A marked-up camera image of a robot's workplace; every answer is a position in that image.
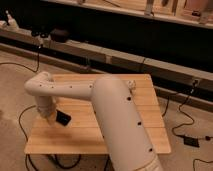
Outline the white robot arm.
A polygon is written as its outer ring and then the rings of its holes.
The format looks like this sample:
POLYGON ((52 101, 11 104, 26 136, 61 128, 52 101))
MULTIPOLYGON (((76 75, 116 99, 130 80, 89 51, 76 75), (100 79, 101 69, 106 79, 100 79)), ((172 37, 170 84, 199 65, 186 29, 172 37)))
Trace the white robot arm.
POLYGON ((50 73, 41 72, 25 83, 44 118, 55 110, 55 97, 89 101, 115 171, 163 171, 130 89, 127 81, 113 75, 55 82, 50 73))

